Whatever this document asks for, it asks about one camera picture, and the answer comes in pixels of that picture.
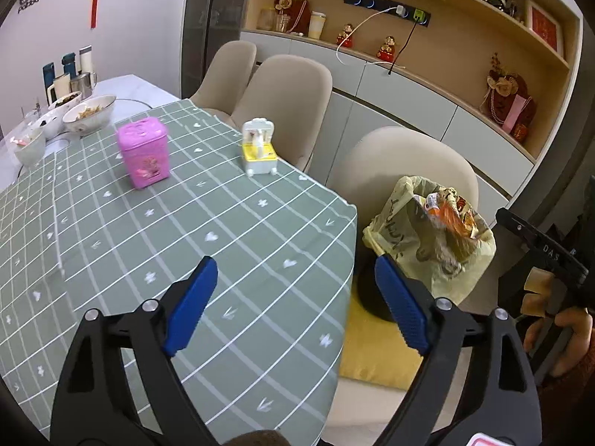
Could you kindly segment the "person's right hand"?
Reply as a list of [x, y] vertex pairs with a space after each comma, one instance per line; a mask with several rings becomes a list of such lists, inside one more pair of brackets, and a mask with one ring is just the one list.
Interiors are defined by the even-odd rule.
[[554, 321], [541, 318], [528, 327], [523, 346], [534, 351], [536, 382], [547, 376], [558, 378], [579, 365], [590, 348], [593, 317], [584, 308], [571, 307], [559, 312]]

